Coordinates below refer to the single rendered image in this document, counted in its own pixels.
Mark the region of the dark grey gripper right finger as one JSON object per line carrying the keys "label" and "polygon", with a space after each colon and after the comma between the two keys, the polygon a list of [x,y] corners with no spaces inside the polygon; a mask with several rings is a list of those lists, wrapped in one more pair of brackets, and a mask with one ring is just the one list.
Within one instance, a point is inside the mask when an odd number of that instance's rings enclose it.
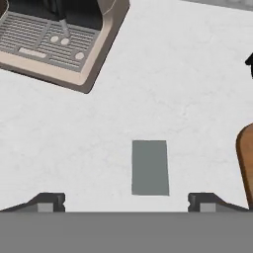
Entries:
{"label": "dark grey gripper right finger", "polygon": [[248,209],[225,202],[214,193],[190,193],[188,212],[246,212]]}

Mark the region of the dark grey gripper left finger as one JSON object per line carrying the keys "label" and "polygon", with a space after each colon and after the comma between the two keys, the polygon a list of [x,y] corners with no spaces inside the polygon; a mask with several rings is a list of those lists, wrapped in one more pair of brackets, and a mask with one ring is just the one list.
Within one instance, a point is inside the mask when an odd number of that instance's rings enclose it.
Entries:
{"label": "dark grey gripper left finger", "polygon": [[64,193],[39,193],[28,202],[1,212],[65,212],[64,203]]}

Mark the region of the brown wooden cutting board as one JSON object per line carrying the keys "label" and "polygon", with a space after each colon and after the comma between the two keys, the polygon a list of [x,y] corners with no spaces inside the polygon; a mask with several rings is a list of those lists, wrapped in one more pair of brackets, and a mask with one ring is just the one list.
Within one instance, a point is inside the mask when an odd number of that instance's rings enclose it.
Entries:
{"label": "brown wooden cutting board", "polygon": [[236,138],[236,153],[249,209],[253,210],[253,124]]}

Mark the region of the grey rectangular sponge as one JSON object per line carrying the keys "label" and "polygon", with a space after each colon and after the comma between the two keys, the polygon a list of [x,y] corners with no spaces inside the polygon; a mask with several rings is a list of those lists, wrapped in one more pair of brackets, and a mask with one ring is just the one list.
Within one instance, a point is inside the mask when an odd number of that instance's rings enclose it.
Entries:
{"label": "grey rectangular sponge", "polygon": [[131,191],[138,196],[168,196],[168,159],[165,140],[132,142]]}

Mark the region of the black object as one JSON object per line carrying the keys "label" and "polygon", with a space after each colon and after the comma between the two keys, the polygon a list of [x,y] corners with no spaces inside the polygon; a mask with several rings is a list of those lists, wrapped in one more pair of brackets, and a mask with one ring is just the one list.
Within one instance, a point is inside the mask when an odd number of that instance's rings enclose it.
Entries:
{"label": "black object", "polygon": [[248,65],[251,68],[251,76],[252,76],[252,79],[253,79],[253,52],[245,60],[245,64]]}

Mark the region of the beige espresso coffee machine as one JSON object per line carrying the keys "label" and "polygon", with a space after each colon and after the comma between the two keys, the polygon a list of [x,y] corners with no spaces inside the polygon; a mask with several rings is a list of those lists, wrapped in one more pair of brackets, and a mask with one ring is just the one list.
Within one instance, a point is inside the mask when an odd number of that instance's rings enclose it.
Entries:
{"label": "beige espresso coffee machine", "polygon": [[0,0],[0,68],[89,93],[129,0]]}

